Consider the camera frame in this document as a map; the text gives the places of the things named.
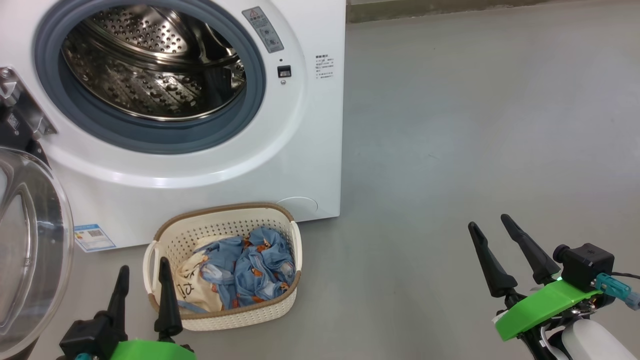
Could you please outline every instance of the basket handle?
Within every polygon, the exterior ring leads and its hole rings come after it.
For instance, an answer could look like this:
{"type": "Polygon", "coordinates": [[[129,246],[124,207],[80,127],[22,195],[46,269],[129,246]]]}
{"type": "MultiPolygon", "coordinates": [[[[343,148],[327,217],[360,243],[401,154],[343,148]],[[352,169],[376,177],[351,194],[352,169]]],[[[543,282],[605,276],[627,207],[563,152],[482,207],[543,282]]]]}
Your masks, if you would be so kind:
{"type": "Polygon", "coordinates": [[[296,271],[302,271],[302,237],[295,221],[291,222],[293,229],[293,253],[296,255],[296,271]]]}
{"type": "Polygon", "coordinates": [[[157,241],[152,241],[145,251],[145,258],[142,261],[142,277],[145,281],[145,289],[148,294],[154,294],[158,285],[158,275],[160,274],[160,250],[157,248],[157,241]],[[149,264],[151,262],[151,256],[154,257],[154,274],[153,278],[149,277],[149,264]]]}

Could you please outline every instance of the gray floor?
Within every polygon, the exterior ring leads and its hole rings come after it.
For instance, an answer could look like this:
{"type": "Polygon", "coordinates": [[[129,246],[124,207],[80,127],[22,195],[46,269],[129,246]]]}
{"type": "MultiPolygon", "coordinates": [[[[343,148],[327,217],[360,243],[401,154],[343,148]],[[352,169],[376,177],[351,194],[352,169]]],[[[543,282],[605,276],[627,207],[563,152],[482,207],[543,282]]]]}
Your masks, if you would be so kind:
{"type": "MultiPolygon", "coordinates": [[[[185,332],[200,359],[517,359],[491,319],[467,232],[476,221],[527,293],[501,213],[551,252],[595,243],[640,273],[640,3],[596,1],[351,26],[342,216],[301,225],[305,269],[285,317],[185,332]]],[[[127,331],[154,338],[144,248],[76,252],[34,359],[134,276],[127,331]]],[[[594,316],[640,357],[640,315],[594,316]]]]}

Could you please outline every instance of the laundry pile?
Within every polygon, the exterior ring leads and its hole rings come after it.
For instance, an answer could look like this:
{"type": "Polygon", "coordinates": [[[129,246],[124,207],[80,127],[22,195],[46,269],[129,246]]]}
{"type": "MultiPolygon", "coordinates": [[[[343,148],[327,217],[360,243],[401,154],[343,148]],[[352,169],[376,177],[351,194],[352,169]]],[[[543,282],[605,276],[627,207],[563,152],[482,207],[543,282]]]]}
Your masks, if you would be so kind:
{"type": "Polygon", "coordinates": [[[275,230],[248,236],[207,236],[175,271],[179,306],[208,313],[249,306],[284,294],[296,274],[289,244],[275,230]]]}

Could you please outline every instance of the laundry basket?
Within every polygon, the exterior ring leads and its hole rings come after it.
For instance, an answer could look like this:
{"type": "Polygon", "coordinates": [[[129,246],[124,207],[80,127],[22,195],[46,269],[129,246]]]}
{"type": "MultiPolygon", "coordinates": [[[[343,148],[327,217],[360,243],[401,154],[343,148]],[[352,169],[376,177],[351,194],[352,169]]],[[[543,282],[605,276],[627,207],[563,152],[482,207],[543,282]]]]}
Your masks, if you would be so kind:
{"type": "Polygon", "coordinates": [[[211,235],[244,236],[256,227],[265,226],[279,231],[291,245],[296,266],[293,284],[281,296],[237,309],[193,314],[180,309],[182,326],[191,331],[211,331],[255,325],[277,319],[293,306],[302,271],[302,242],[300,230],[289,212],[268,203],[221,206],[186,213],[167,221],[149,244],[143,262],[145,288],[151,306],[158,311],[161,285],[158,281],[160,258],[166,257],[172,272],[193,255],[198,239],[211,235]]]}

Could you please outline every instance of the concrete ledge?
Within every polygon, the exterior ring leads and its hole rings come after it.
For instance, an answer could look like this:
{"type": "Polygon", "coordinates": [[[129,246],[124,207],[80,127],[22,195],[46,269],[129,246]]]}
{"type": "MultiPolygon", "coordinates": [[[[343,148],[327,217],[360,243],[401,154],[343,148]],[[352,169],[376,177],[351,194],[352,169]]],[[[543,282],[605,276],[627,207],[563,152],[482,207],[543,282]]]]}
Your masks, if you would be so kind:
{"type": "Polygon", "coordinates": [[[349,23],[400,19],[441,13],[468,12],[491,8],[511,8],[555,0],[391,0],[347,5],[349,23]]]}

